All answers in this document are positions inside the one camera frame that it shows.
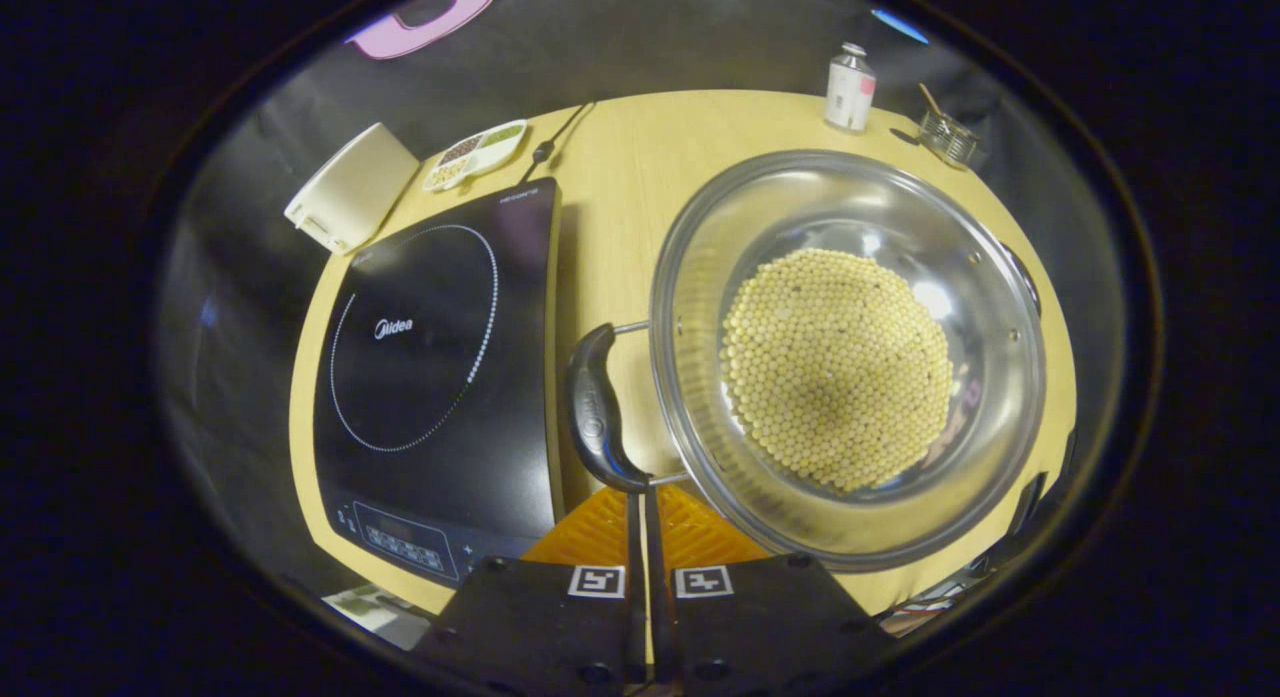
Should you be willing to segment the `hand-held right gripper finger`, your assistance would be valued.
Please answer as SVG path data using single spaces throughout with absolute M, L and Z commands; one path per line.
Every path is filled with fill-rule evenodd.
M 646 492 L 655 679 L 678 696 L 868 688 L 897 641 L 810 554 L 755 545 L 673 486 Z
M 477 561 L 412 655 L 471 696 L 622 696 L 646 678 L 644 581 L 640 497 L 600 489 Z

